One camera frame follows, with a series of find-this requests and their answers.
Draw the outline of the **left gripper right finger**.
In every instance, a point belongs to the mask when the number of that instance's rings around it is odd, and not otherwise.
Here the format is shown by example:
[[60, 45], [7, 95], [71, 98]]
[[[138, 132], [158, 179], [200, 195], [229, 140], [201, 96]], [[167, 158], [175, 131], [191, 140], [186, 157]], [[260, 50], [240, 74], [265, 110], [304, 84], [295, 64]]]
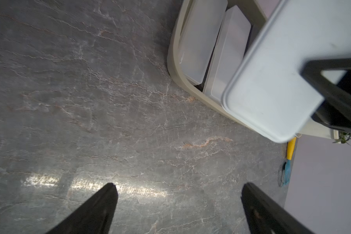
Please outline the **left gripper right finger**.
[[244, 184], [241, 201], [252, 234], [311, 234], [255, 184]]

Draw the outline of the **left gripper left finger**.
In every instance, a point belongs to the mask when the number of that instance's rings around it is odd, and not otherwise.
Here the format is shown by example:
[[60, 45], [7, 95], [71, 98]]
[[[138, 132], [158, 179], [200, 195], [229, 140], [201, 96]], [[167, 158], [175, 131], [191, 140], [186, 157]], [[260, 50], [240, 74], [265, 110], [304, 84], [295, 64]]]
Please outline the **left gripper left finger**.
[[118, 191], [107, 183], [49, 234], [108, 234], [118, 202]]

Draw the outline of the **potted green plant white pot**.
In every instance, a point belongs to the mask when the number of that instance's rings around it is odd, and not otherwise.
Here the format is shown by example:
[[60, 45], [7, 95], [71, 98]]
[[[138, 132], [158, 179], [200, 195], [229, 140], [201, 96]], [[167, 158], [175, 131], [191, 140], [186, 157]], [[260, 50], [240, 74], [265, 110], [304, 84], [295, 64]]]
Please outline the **potted green plant white pot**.
[[349, 144], [349, 140], [351, 140], [351, 133], [338, 132], [338, 139], [336, 139], [333, 143]]

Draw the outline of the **grey-green plastic storage box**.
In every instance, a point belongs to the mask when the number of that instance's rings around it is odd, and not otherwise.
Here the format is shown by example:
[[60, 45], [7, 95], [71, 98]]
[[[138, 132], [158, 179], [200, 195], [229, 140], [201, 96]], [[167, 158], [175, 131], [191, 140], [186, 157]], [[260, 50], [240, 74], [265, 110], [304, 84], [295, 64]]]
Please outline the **grey-green plastic storage box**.
[[[265, 16], [257, 1], [228, 1], [229, 7], [234, 5], [242, 9], [243, 14], [245, 14], [245, 16], [248, 17], [251, 23], [257, 25], [259, 28], [263, 27], [264, 23], [267, 20], [267, 17]], [[211, 98], [207, 97], [202, 91], [200, 91], [193, 84], [191, 84], [181, 70], [181, 67], [178, 62], [178, 60], [180, 59], [180, 57], [178, 56], [178, 47], [184, 24], [187, 21], [190, 9], [192, 8], [193, 1], [183, 1], [172, 32], [172, 37], [167, 55], [167, 69], [171, 76], [171, 79], [184, 91], [186, 91], [191, 96], [195, 97], [197, 100], [201, 101], [217, 113], [227, 117], [228, 119], [242, 126], [247, 127], [247, 125], [245, 125], [244, 123], [227, 113], [219, 104], [214, 102]], [[297, 133], [315, 137], [323, 137], [333, 140], [339, 139], [339, 131], [325, 127], [311, 119], [308, 120], [306, 124], [302, 127], [302, 129], [299, 130]]]

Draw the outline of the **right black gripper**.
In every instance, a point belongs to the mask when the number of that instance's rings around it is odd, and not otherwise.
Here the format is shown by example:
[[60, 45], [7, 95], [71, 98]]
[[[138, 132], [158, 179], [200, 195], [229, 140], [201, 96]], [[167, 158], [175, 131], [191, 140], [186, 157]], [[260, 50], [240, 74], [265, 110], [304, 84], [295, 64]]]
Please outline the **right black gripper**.
[[[322, 71], [342, 70], [342, 84], [333, 84]], [[312, 120], [325, 127], [351, 134], [351, 58], [310, 60], [301, 71], [324, 100], [314, 111]]]

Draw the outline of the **yellow blue garden fork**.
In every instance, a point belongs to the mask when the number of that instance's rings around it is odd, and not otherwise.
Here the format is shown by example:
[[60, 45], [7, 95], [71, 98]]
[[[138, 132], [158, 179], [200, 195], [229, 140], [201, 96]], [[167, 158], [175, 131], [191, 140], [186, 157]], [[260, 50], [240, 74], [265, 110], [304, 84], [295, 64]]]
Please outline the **yellow blue garden fork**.
[[282, 171], [281, 171], [282, 172], [281, 182], [280, 182], [281, 187], [288, 185], [290, 182], [291, 169], [292, 169], [291, 162], [295, 151], [296, 140], [297, 140], [297, 137], [295, 136], [287, 143], [286, 160], [283, 164]]

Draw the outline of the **pale white pencil case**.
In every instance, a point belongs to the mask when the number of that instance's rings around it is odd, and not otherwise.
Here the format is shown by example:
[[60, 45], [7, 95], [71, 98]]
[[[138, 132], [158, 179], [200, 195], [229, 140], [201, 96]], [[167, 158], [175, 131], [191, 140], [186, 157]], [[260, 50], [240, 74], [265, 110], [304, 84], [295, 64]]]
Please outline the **pale white pencil case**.
[[224, 110], [276, 143], [300, 132], [323, 97], [301, 77], [309, 60], [351, 57], [351, 1], [281, 1], [222, 97]]

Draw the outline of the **frosted white pencil case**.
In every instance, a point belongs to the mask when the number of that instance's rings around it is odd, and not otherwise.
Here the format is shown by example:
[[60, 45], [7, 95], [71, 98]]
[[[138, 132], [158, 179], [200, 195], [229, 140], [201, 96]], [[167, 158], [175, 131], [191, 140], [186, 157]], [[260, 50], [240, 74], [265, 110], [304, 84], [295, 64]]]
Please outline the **frosted white pencil case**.
[[193, 85], [203, 83], [227, 1], [193, 1], [180, 35], [179, 65]]
[[225, 12], [203, 88], [203, 93], [218, 105], [243, 61], [250, 31], [251, 24], [238, 6]]

